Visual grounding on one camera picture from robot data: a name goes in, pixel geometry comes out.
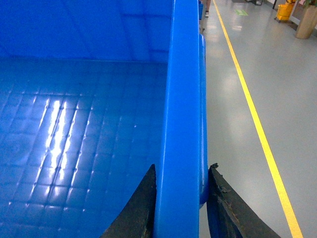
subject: grid pattern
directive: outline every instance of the grid pattern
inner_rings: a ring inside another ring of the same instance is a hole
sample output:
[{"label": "grid pattern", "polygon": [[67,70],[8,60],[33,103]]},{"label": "grid pattern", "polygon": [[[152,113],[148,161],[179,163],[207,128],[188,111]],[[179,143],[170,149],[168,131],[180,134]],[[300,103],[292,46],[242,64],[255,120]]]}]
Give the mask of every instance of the grid pattern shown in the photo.
[{"label": "grid pattern", "polygon": [[0,237],[99,237],[159,161],[166,72],[1,59]]}]

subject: yellow mop bucket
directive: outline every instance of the yellow mop bucket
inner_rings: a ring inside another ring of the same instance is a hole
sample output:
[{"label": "yellow mop bucket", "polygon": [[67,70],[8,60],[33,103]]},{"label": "yellow mop bucket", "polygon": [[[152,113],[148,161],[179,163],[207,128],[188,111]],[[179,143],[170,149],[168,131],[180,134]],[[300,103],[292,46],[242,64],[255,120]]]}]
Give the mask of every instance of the yellow mop bucket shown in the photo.
[{"label": "yellow mop bucket", "polygon": [[287,21],[289,19],[289,16],[291,15],[293,6],[294,6],[294,0],[286,1],[285,4],[281,4],[278,6],[276,19],[280,21]]}]

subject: person's leg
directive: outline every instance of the person's leg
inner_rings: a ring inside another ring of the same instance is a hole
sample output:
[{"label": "person's leg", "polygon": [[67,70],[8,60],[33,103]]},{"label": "person's leg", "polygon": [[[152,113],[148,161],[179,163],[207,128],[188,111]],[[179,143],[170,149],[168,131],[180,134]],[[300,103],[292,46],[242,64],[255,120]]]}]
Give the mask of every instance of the person's leg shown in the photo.
[{"label": "person's leg", "polygon": [[206,13],[205,13],[205,17],[209,17],[209,7],[210,7],[210,3],[211,0],[206,0]]},{"label": "person's leg", "polygon": [[[254,0],[245,0],[245,1],[254,3]],[[263,0],[256,0],[256,2],[254,4],[257,5],[257,6],[261,6],[262,5],[262,1]]]}]

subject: gray floor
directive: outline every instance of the gray floor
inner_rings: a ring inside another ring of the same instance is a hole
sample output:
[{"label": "gray floor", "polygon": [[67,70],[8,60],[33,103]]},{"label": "gray floor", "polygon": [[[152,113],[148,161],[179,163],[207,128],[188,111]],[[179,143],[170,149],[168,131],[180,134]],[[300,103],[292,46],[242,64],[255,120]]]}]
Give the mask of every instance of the gray floor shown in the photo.
[{"label": "gray floor", "polygon": [[[267,5],[216,0],[305,238],[317,238],[317,38],[295,38]],[[239,16],[244,9],[248,16]],[[205,21],[209,163],[282,238],[291,233],[215,7]],[[209,236],[206,208],[200,237]]]}]

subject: blue plastic bin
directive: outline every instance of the blue plastic bin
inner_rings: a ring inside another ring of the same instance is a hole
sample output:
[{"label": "blue plastic bin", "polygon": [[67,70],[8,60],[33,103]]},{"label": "blue plastic bin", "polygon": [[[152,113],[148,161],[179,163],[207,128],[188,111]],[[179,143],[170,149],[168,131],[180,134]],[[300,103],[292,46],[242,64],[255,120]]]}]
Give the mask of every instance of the blue plastic bin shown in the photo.
[{"label": "blue plastic bin", "polygon": [[199,10],[199,19],[201,20],[203,17],[203,9],[204,5],[201,1],[198,1],[198,10]]},{"label": "blue plastic bin", "polygon": [[198,237],[208,186],[197,1],[0,5],[0,237],[99,237],[153,163],[154,237]]}]

